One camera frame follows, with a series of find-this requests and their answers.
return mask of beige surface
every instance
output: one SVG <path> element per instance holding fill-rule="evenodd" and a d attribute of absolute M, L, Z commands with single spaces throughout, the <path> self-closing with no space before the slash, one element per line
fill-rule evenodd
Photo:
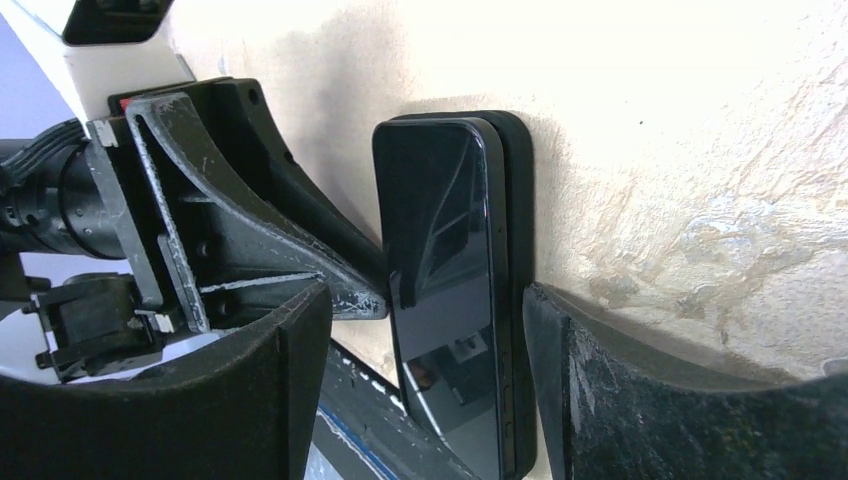
<path fill-rule="evenodd" d="M 509 109 L 536 147 L 539 280 L 716 368 L 810 378 L 848 354 L 844 3 L 218 5 L 176 2 L 174 44 L 199 77 L 258 78 L 375 239 L 378 122 Z M 393 371 L 386 322 L 334 334 Z"/>

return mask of smartphone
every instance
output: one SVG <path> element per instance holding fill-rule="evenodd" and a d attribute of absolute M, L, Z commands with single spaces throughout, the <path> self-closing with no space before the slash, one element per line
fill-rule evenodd
<path fill-rule="evenodd" d="M 519 478 L 535 430 L 517 438 L 516 420 L 535 419 L 513 394 L 526 369 L 513 364 L 521 318 L 498 130 L 478 116 L 407 117 L 381 123 L 372 144 L 407 412 L 481 479 Z"/>

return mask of phone screen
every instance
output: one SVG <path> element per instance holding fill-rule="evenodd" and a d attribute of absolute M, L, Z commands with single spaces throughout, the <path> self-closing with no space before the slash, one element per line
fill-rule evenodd
<path fill-rule="evenodd" d="M 374 163 L 409 414 L 500 478 L 486 150 L 462 124 L 381 125 Z"/>

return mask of black smartphone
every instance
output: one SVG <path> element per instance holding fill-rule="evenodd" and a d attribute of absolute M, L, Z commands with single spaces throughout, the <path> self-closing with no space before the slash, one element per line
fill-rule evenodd
<path fill-rule="evenodd" d="M 481 479 L 523 476 L 535 429 L 517 438 L 515 425 L 535 426 L 534 405 L 513 394 L 527 369 L 513 365 L 521 319 L 498 130 L 475 116 L 393 119 L 373 152 L 404 405 Z"/>

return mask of black cable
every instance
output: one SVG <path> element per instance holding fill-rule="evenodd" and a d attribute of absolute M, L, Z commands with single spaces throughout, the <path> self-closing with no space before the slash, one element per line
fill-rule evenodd
<path fill-rule="evenodd" d="M 22 185 L 56 152 L 84 138 L 82 124 L 74 118 L 48 128 L 10 157 L 0 158 L 0 195 Z"/>

